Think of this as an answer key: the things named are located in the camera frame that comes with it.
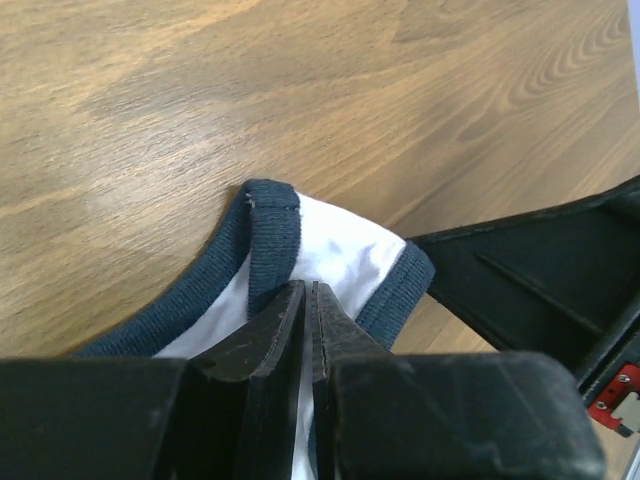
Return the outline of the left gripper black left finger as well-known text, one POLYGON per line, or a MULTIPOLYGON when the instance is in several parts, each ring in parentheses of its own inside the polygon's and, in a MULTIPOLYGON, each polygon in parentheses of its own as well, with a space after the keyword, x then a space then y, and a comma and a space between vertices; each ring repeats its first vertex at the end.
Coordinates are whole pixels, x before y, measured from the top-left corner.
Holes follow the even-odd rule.
POLYGON ((305 287, 191 360, 1 364, 5 479, 287 479, 305 287))

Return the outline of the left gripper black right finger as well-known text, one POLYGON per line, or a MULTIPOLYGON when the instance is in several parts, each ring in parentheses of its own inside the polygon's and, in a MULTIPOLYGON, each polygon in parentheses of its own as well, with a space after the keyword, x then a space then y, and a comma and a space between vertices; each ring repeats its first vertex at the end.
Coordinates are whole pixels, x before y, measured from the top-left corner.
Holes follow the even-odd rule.
POLYGON ((533 352, 395 355, 310 291, 322 479, 602 479, 573 376, 533 352))

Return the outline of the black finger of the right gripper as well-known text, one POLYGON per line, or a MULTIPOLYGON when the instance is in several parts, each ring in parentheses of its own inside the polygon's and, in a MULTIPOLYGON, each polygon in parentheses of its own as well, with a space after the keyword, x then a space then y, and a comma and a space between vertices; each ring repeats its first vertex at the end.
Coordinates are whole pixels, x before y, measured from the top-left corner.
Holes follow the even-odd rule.
POLYGON ((430 295, 500 350, 544 353, 592 395, 639 361, 639 180, 414 238, 430 295))

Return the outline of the white printed tank top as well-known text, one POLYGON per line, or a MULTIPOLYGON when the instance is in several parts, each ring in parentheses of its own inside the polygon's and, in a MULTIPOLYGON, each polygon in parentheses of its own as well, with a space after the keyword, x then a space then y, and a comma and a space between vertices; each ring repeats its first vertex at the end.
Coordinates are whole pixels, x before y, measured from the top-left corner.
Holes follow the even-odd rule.
POLYGON ((185 273, 77 355, 191 360, 248 324, 289 284, 302 282, 303 350, 287 479, 322 479, 314 450, 312 285, 328 285, 346 315, 391 352, 434 275, 419 247, 379 225, 288 184, 250 180, 185 273))

